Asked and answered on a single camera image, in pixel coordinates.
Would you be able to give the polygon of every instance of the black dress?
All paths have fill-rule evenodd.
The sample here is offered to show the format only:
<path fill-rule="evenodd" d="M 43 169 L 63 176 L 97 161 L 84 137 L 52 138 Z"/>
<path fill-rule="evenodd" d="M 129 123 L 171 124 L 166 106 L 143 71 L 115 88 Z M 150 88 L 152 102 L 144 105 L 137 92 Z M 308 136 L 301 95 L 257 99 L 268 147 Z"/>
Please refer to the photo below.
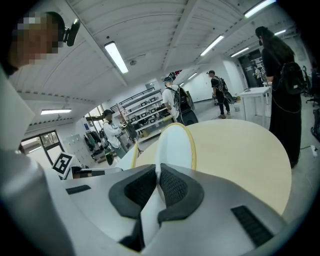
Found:
<path fill-rule="evenodd" d="M 269 131 L 282 143 L 293 168 L 299 160 L 301 143 L 301 96 L 288 94 L 283 88 L 278 88 L 281 66 L 268 50 L 262 50 L 262 61 L 266 76 L 273 77 L 271 121 Z M 294 62 L 295 57 L 285 62 Z"/>

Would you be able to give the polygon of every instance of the doorway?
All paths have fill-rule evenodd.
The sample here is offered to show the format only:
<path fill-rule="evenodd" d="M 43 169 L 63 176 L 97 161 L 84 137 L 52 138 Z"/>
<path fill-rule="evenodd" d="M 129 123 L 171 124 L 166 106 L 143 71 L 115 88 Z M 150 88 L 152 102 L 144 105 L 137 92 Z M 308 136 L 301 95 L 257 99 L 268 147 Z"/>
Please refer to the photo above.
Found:
<path fill-rule="evenodd" d="M 262 66 L 262 56 L 259 49 L 249 52 L 245 56 L 240 57 L 239 62 L 243 69 L 245 79 L 248 83 L 249 88 L 258 87 L 259 85 L 256 78 L 254 77 L 255 69 L 253 67 L 253 64 L 256 64 L 261 74 L 263 74 L 264 69 Z"/>

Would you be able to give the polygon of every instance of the speaker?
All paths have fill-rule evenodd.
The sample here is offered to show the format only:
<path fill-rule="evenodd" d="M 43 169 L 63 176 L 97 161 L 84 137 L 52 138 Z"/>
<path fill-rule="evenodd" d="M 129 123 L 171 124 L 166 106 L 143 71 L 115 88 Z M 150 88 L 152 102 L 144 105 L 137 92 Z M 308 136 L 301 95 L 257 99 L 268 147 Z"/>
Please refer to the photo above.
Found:
<path fill-rule="evenodd" d="M 198 123 L 198 118 L 191 109 L 184 111 L 181 113 L 181 119 L 185 126 L 193 125 L 195 123 Z"/>

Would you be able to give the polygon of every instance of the fluorescent ceiling light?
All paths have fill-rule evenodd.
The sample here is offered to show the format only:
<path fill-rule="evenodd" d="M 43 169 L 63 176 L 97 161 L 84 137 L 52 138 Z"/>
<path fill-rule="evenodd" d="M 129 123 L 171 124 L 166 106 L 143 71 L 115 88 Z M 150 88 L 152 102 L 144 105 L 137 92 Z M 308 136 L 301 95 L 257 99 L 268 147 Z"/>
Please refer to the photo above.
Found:
<path fill-rule="evenodd" d="M 201 53 L 201 56 L 205 56 L 207 52 L 209 52 L 215 45 L 217 45 L 222 39 L 224 39 L 224 36 L 219 35 L 219 37 L 213 41 L 212 44 L 210 44 L 204 51 Z"/>
<path fill-rule="evenodd" d="M 282 34 L 282 33 L 284 33 L 284 32 L 286 32 L 285 29 L 284 29 L 284 30 L 281 30 L 281 31 L 279 31 L 279 32 L 277 32 L 277 33 L 274 33 L 274 35 L 277 36 L 277 35 L 280 35 L 280 34 Z"/>
<path fill-rule="evenodd" d="M 107 43 L 106 45 L 104 45 L 104 48 L 106 49 L 106 51 L 108 52 L 110 57 L 113 59 L 114 63 L 118 66 L 120 71 L 123 74 L 127 73 L 128 69 L 127 69 L 125 62 L 122 59 L 122 57 L 116 47 L 115 42 L 112 41 L 112 42 Z"/>
<path fill-rule="evenodd" d="M 71 108 L 65 109 L 43 109 L 41 115 L 48 115 L 48 114 L 60 114 L 60 113 L 69 113 Z"/>
<path fill-rule="evenodd" d="M 33 151 L 36 151 L 36 150 L 38 150 L 38 149 L 41 149 L 41 148 L 42 148 L 42 146 L 37 147 L 37 148 L 35 148 L 35 149 L 32 149 L 32 150 L 29 151 L 29 153 L 31 153 L 31 152 L 33 152 Z"/>
<path fill-rule="evenodd" d="M 197 74 L 197 72 L 194 73 L 192 76 L 190 76 L 190 77 L 188 78 L 188 80 L 190 80 L 191 78 L 193 78 L 196 74 Z"/>
<path fill-rule="evenodd" d="M 241 53 L 245 52 L 245 51 L 248 50 L 248 49 L 249 49 L 249 47 L 244 48 L 244 49 L 238 51 L 237 53 L 235 53 L 234 55 L 232 55 L 231 57 L 237 56 L 238 54 L 241 54 Z"/>
<path fill-rule="evenodd" d="M 252 15 L 254 15 L 255 13 L 259 12 L 260 10 L 262 10 L 265 7 L 267 7 L 268 5 L 271 5 L 274 2 L 276 2 L 276 0 L 265 0 L 265 1 L 261 2 L 261 3 L 259 3 L 258 5 L 256 5 L 255 7 L 253 7 L 251 10 L 247 11 L 244 14 L 244 16 L 246 18 L 249 18 Z"/>

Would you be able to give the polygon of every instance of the black cap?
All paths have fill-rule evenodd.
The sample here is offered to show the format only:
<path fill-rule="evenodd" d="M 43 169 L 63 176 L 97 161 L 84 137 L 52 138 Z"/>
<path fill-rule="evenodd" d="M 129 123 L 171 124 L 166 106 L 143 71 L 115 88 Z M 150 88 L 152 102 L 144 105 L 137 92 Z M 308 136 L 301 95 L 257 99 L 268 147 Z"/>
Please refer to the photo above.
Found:
<path fill-rule="evenodd" d="M 165 83 L 165 82 L 173 82 L 174 80 L 172 79 L 172 77 L 170 77 L 170 76 L 167 76 L 164 80 L 163 80 L 163 82 Z"/>
<path fill-rule="evenodd" d="M 110 109 L 106 109 L 104 112 L 103 112 L 103 117 L 105 118 L 107 115 L 112 115 L 113 112 L 110 110 Z"/>

